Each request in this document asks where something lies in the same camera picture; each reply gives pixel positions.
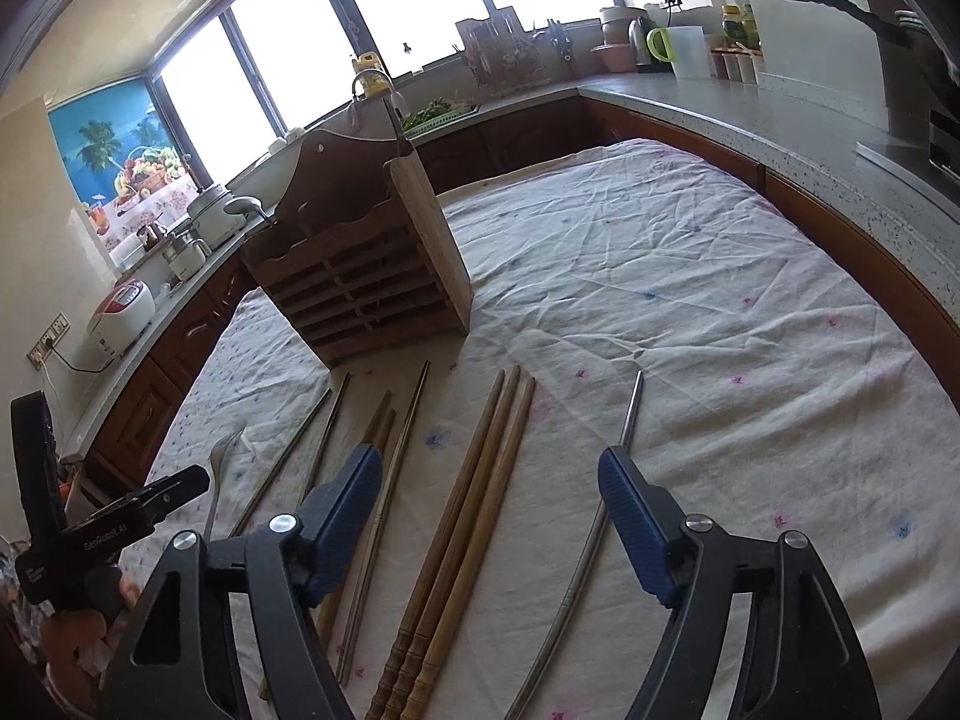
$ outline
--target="poster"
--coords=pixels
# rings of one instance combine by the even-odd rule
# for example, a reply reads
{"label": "poster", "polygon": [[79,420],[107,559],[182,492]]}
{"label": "poster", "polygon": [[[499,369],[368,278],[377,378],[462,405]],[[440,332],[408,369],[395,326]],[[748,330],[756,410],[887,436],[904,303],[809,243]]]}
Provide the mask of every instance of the poster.
{"label": "poster", "polygon": [[151,221],[171,226],[197,196],[141,79],[91,92],[49,117],[66,172],[107,251]]}

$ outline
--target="countertop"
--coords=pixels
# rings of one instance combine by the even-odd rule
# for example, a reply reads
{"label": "countertop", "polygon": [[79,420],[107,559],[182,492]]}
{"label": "countertop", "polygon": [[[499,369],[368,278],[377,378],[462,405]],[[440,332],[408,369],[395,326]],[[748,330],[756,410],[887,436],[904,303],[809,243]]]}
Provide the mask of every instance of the countertop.
{"label": "countertop", "polygon": [[[711,138],[761,162],[832,206],[901,261],[960,322],[960,234],[956,218],[891,173],[856,154],[858,141],[902,143],[887,132],[806,100],[723,80],[595,76],[483,103],[468,116],[412,139],[414,146],[507,113],[579,95],[620,105]],[[205,267],[157,311],[143,336],[104,375],[65,454],[85,455],[136,367],[176,313],[263,220],[215,251]]]}
{"label": "countertop", "polygon": [[131,376],[136,371],[138,365],[143,362],[143,358],[150,352],[154,343],[163,334],[163,331],[170,326],[170,323],[181,312],[181,309],[190,302],[190,298],[200,291],[200,288],[208,282],[210,276],[213,276],[230,255],[243,245],[243,243],[256,230],[266,224],[262,218],[257,217],[235,233],[232,238],[222,244],[213,255],[208,257],[203,267],[189,280],[179,285],[176,290],[170,293],[169,298],[157,306],[157,312],[150,324],[147,325],[140,337],[133,342],[133,345],[124,352],[123,356],[107,368],[101,374],[101,381],[97,391],[90,400],[80,421],[74,427],[66,440],[64,451],[61,456],[64,458],[71,455],[84,457],[93,445],[93,440],[97,432],[107,419],[110,409],[120,397],[123,388],[130,381]]}

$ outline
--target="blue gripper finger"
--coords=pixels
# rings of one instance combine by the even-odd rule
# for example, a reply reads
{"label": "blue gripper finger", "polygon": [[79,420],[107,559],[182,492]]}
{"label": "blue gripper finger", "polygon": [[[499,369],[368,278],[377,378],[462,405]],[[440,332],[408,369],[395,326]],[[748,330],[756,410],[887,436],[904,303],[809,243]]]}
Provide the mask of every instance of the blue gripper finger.
{"label": "blue gripper finger", "polygon": [[600,455],[597,482],[640,586],[666,608],[678,607],[683,591],[670,572],[669,547],[680,538],[683,511],[664,488],[647,484],[622,446]]}
{"label": "blue gripper finger", "polygon": [[302,535],[313,538],[312,567],[304,598],[313,607],[347,574],[356,543],[380,492],[383,460],[371,445],[359,445],[336,478],[314,488],[304,501],[306,517],[320,521]]}

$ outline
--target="leafy vegetable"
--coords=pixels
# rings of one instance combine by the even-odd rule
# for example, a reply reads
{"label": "leafy vegetable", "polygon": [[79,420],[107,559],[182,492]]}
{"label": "leafy vegetable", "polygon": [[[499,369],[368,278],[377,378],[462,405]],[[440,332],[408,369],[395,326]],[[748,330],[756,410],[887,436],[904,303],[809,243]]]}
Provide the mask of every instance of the leafy vegetable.
{"label": "leafy vegetable", "polygon": [[410,116],[405,116],[401,123],[404,129],[413,129],[424,122],[429,122],[430,119],[435,119],[438,116],[449,113],[452,109],[453,106],[442,98],[432,100],[424,110],[418,111]]}

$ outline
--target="kitchen faucet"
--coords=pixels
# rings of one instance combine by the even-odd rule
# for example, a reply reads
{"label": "kitchen faucet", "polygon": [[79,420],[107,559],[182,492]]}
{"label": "kitchen faucet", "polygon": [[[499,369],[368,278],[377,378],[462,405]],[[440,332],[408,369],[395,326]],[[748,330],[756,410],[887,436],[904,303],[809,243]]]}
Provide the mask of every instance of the kitchen faucet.
{"label": "kitchen faucet", "polygon": [[383,104],[387,108],[387,115],[390,117],[390,124],[394,128],[394,132],[397,134],[397,141],[399,143],[404,143],[407,139],[406,135],[403,134],[403,125],[400,123],[400,113],[398,112],[398,106],[396,103],[401,103],[403,98],[400,96],[400,93],[397,92],[397,89],[394,86],[394,80],[390,78],[384,71],[377,68],[364,68],[353,77],[353,81],[350,84],[350,95],[353,98],[353,105],[357,105],[360,101],[359,95],[357,95],[357,81],[359,81],[363,76],[380,76],[387,82],[387,86],[390,87],[390,98],[383,98]]}

